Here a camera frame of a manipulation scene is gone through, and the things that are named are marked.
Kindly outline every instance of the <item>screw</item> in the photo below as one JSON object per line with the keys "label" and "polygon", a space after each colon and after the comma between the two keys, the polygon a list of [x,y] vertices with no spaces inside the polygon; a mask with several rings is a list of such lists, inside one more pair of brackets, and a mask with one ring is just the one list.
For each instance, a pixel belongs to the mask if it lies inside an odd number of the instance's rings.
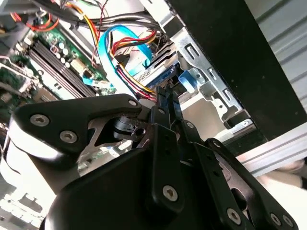
{"label": "screw", "polygon": [[245,122],[243,122],[243,125],[246,127],[246,126],[249,125],[249,122],[248,122],[248,121],[245,121]]}
{"label": "screw", "polygon": [[236,225],[241,224],[241,218],[239,214],[236,211],[234,211],[232,208],[227,209],[227,215]]}
{"label": "screw", "polygon": [[163,109],[158,109],[160,113],[165,114]]}
{"label": "screw", "polygon": [[216,140],[213,141],[213,144],[214,144],[216,147],[219,147],[219,148],[221,147],[220,144],[219,144]]}
{"label": "screw", "polygon": [[61,138],[62,141],[70,144],[75,143],[78,139],[77,134],[69,130],[61,132],[59,138]]}
{"label": "screw", "polygon": [[30,122],[35,126],[44,127],[49,124],[50,120],[45,115],[35,114],[30,117]]}
{"label": "screw", "polygon": [[280,220],[278,219],[278,217],[274,213],[271,213],[271,218],[275,222],[275,224],[277,224],[278,226],[282,225],[282,223],[280,222]]}
{"label": "screw", "polygon": [[178,200],[177,191],[170,185],[165,185],[163,187],[163,195],[170,201],[175,202],[176,200]]}
{"label": "screw", "polygon": [[285,215],[283,215],[283,220],[290,226],[290,227],[294,227],[294,224],[292,223],[292,221]]}
{"label": "screw", "polygon": [[135,101],[133,101],[133,100],[129,100],[129,103],[130,103],[131,105],[133,105],[133,106],[136,106],[136,105],[137,105],[137,103],[136,103]]}
{"label": "screw", "polygon": [[194,125],[191,122],[187,122],[187,126],[189,126],[190,128],[194,128]]}

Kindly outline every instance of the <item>metal slot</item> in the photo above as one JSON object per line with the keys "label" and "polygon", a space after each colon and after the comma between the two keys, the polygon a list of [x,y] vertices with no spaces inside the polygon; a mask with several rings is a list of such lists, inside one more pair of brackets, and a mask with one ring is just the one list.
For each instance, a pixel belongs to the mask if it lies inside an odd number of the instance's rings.
{"label": "metal slot", "polygon": [[229,97],[229,90],[223,90],[223,93],[225,95],[225,98],[228,100],[228,101],[231,101],[230,97]]}
{"label": "metal slot", "polygon": [[212,68],[209,68],[209,69],[208,69],[208,72],[209,72],[210,76],[216,81],[217,78],[216,78],[216,76],[213,74],[213,69],[212,69]]}
{"label": "metal slot", "polygon": [[200,56],[200,54],[197,52],[197,50],[194,48],[194,46],[190,43],[186,45],[185,49],[187,50],[188,54],[191,56],[193,60],[196,59],[196,56]]}

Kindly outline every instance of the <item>ram slot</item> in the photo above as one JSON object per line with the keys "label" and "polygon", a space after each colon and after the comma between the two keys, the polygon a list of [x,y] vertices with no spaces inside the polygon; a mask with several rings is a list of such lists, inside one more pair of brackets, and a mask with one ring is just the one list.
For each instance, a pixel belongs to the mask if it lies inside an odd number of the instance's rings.
{"label": "ram slot", "polygon": [[70,92],[75,98],[83,98],[83,96],[70,85],[53,67],[44,61],[35,51],[29,50],[29,57],[37,62],[38,65],[44,68],[62,87]]}
{"label": "ram slot", "polygon": [[63,63],[61,63],[40,41],[36,42],[32,47],[32,50],[46,61],[68,84],[70,84],[81,95],[81,97],[95,96],[94,89],[85,85],[79,76],[66,68]]}

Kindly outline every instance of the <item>corrugated wall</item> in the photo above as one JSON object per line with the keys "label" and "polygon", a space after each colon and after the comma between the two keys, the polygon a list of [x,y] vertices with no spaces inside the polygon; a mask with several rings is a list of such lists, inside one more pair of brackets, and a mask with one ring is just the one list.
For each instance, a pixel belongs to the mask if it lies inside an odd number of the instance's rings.
{"label": "corrugated wall", "polygon": [[245,2],[307,111],[307,0]]}

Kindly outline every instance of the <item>yellow wire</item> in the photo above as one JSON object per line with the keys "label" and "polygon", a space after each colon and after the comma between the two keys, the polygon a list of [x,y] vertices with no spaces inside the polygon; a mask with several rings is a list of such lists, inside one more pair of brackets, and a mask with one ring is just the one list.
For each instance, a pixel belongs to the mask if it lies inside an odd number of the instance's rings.
{"label": "yellow wire", "polygon": [[[150,39],[148,42],[146,42],[146,44],[150,44],[151,42],[154,41],[155,38],[156,38],[156,36],[153,36],[152,39]],[[120,49],[122,46],[127,45],[127,44],[131,44],[133,42],[135,42],[135,41],[120,43],[120,45],[118,46],[117,50]]]}
{"label": "yellow wire", "polygon": [[128,77],[131,81],[134,82],[134,84],[138,85],[140,88],[144,89],[144,90],[147,91],[147,92],[151,92],[151,93],[155,94],[154,91],[152,91],[152,90],[146,88],[146,87],[143,86],[141,83],[139,83],[137,80],[135,80],[135,79],[128,73],[128,71],[126,71],[126,69],[123,67],[122,64],[119,64],[119,66],[120,66],[120,68],[124,71],[124,73],[127,75],[127,77]]}
{"label": "yellow wire", "polygon": [[89,28],[91,30],[91,33],[93,34],[94,42],[95,42],[95,45],[97,46],[98,45],[98,40],[97,40],[95,31],[94,31],[94,29],[92,27],[92,24],[90,23],[90,19],[83,13],[83,11],[78,6],[72,4],[71,2],[68,2],[67,5],[73,7],[74,9],[76,9],[78,11],[78,13],[82,14],[83,18],[85,19],[86,23],[88,24],[88,26],[89,26]]}

